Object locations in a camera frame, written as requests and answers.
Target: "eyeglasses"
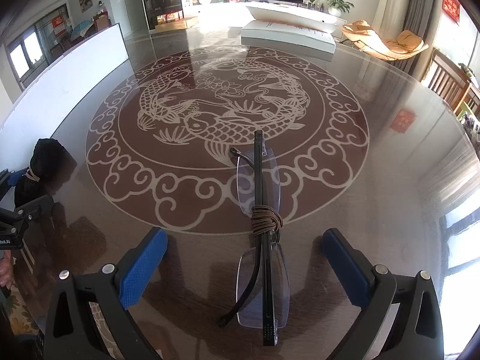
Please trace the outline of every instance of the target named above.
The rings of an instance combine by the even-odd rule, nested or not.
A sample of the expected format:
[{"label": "eyeglasses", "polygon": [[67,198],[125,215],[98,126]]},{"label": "eyeglasses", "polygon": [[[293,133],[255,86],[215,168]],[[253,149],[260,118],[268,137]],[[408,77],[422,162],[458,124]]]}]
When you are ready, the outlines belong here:
[{"label": "eyeglasses", "polygon": [[253,151],[235,148],[238,202],[251,218],[255,247],[240,258],[237,272],[236,304],[221,317],[225,327],[235,315],[245,327],[263,329],[263,345],[278,343],[278,329],[287,323],[290,284],[280,246],[280,181],[273,150],[265,147],[263,132],[255,132]]}]

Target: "orange lounge chair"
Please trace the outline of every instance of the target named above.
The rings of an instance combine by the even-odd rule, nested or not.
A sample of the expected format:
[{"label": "orange lounge chair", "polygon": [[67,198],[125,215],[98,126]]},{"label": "orange lounge chair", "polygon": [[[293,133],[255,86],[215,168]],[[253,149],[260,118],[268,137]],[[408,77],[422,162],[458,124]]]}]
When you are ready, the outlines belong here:
[{"label": "orange lounge chair", "polygon": [[384,61],[408,59],[428,48],[421,38],[408,30],[384,42],[365,20],[343,25],[342,32],[360,50]]}]

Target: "silver bolt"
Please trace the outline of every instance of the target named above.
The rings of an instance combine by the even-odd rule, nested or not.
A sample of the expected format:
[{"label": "silver bolt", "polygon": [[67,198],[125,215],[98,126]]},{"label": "silver bolt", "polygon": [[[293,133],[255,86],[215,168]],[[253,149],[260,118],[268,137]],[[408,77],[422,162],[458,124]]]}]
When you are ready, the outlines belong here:
[{"label": "silver bolt", "polygon": [[113,264],[106,264],[102,268],[102,272],[107,275],[111,274],[114,270],[115,270],[115,265]]},{"label": "silver bolt", "polygon": [[60,275],[58,277],[60,278],[60,280],[65,280],[66,278],[68,278],[69,274],[70,272],[65,269],[64,271],[60,272]]},{"label": "silver bolt", "polygon": [[381,275],[384,275],[388,272],[388,268],[382,264],[378,264],[375,266],[375,271]]},{"label": "silver bolt", "polygon": [[420,276],[425,280],[430,280],[430,274],[427,271],[420,271]]}]

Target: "round table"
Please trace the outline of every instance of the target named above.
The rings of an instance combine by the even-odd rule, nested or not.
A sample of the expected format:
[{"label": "round table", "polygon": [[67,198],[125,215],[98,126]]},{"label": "round table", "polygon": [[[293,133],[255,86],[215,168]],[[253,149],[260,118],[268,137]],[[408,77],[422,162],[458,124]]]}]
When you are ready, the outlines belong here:
[{"label": "round table", "polygon": [[[47,315],[61,270],[116,263],[154,225],[168,230],[168,249],[129,311],[165,359],[325,359],[359,312],[320,252],[322,233],[336,227],[374,265],[399,275],[428,271],[445,352],[462,351],[480,322],[469,295],[480,257],[469,248],[479,233],[480,166],[440,97],[342,45],[325,61],[285,43],[242,45],[238,28],[126,45],[130,60],[53,135],[71,158],[50,186],[52,220],[31,226],[28,253],[15,265],[36,320]],[[235,320],[217,326],[252,246],[228,150],[251,150],[258,127],[282,182],[291,298],[276,347],[263,347],[261,330]]]}]

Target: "brown circular decoration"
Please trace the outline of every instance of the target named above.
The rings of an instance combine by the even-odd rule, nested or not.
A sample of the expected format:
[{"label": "brown circular decoration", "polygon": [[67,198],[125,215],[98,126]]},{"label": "brown circular decoration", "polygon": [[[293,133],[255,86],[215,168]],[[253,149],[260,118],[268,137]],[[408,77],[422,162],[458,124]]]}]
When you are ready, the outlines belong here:
[{"label": "brown circular decoration", "polygon": [[284,222],[339,196],[368,152],[359,103],[327,71],[285,52],[217,46],[159,59],[117,86],[90,125],[88,169],[141,221],[247,232],[229,150],[251,150],[258,129],[277,161]]}]

